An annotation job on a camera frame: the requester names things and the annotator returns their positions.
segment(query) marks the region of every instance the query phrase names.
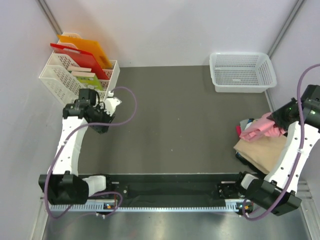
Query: white wall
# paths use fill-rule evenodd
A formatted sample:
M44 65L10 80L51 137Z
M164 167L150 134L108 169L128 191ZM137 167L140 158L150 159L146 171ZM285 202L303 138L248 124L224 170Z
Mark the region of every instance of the white wall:
M66 32L121 67L208 65L212 52L266 53L296 0L47 0Z
M270 90L275 108L297 98L297 83L303 71L320 63L320 1L307 0L283 42L275 52L272 63L278 86ZM320 85L320 67L305 76L301 92L307 85ZM320 213L320 142L314 146L302 175L308 182Z
M56 36L35 0L0 11L0 239L26 240L61 131L62 106L38 79Z

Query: red folder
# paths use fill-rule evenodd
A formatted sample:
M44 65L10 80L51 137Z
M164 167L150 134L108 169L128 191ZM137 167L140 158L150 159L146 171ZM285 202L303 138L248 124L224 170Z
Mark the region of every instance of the red folder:
M92 53L76 49L69 46L63 46L55 43L50 43L50 46L58 54L66 54L71 57L80 67L91 68L91 72L95 73L98 79L109 80L110 78L100 67L99 63Z

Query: folded cloth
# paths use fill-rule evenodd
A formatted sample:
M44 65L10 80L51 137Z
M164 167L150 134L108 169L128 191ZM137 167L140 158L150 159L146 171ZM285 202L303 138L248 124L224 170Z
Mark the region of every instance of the folded cloth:
M286 141L285 136L262 136L253 142L240 139L233 148L261 172L268 174L275 167Z
M240 134L240 138L248 142L252 142L256 141L262 136L280 137L285 134L286 131L281 127L277 127L275 121L267 119L270 114L271 112L262 115L259 120L252 123L250 127Z

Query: robotic arm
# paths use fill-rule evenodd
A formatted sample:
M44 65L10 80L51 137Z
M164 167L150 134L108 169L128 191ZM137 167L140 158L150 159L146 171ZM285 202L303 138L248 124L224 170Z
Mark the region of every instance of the robotic arm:
M271 211L280 216L297 209L301 199L296 197L298 180L309 157L311 149L320 139L320 86L309 85L301 97L304 122L304 147L299 148L301 125L299 123L298 104L296 99L273 112L269 119L287 130L287 141L279 160L273 170L264 178L248 173L240 173L236 183L239 193L244 198L268 209L278 198L292 172L297 153L301 153L297 167L293 173L289 187L277 206Z
M116 97L98 102L99 95L92 89L80 89L78 99L63 109L62 133L58 149L75 128L87 123L111 123L115 118L116 107L121 101ZM92 126L100 133L106 133L108 126ZM93 175L81 179L78 177L78 159L81 144L88 127L76 131L68 140L68 145L60 154L52 175L49 178L48 201L52 205L85 204L88 197L108 189L109 182L103 175ZM47 174L39 177L39 185L45 191Z

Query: reflective metal surface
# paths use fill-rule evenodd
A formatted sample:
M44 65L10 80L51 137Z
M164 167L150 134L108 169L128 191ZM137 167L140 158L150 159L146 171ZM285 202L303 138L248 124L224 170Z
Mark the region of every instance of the reflective metal surface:
M48 221L42 240L310 240L301 209L251 222L235 213L124 213L103 220L69 213Z

